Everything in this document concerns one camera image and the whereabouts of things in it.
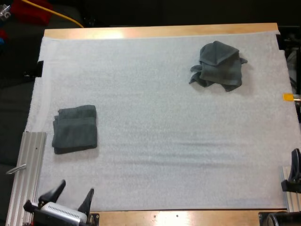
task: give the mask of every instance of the folded gray towel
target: folded gray towel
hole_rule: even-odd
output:
[[[247,60],[239,57],[239,50],[222,42],[214,41],[200,51],[200,64],[190,70],[196,72],[190,83],[203,87],[221,84],[227,92],[241,86],[241,65]]]
[[[56,154],[97,147],[96,108],[85,105],[60,109],[53,121],[52,146]]]

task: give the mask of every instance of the wooden table edge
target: wooden table edge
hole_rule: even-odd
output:
[[[124,39],[212,34],[239,34],[277,30],[278,26],[276,23],[214,24],[158,27],[47,29],[44,32],[44,36],[57,39]]]

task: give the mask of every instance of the black clamp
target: black clamp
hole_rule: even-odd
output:
[[[34,70],[23,72],[25,79],[32,79],[36,77],[42,77],[44,61],[39,61]]]
[[[296,148],[292,151],[292,166],[290,176],[281,183],[282,191],[301,193],[301,154]]]

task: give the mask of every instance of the crumpled gray towel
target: crumpled gray towel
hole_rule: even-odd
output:
[[[227,92],[241,86],[241,65],[247,60],[239,57],[239,50],[222,42],[214,41],[200,51],[200,64],[190,70],[196,72],[189,84],[197,82],[203,87],[221,84]]]
[[[84,105],[60,109],[53,121],[52,146],[56,154],[97,147],[96,108]]]

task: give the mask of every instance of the white foam mat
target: white foam mat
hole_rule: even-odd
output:
[[[300,129],[276,32],[128,40],[44,38],[27,122],[47,140],[39,193],[65,179],[58,203],[92,210],[285,208],[283,165]],[[241,57],[243,85],[189,85],[215,40]],[[55,155],[60,108],[95,105],[98,147]]]

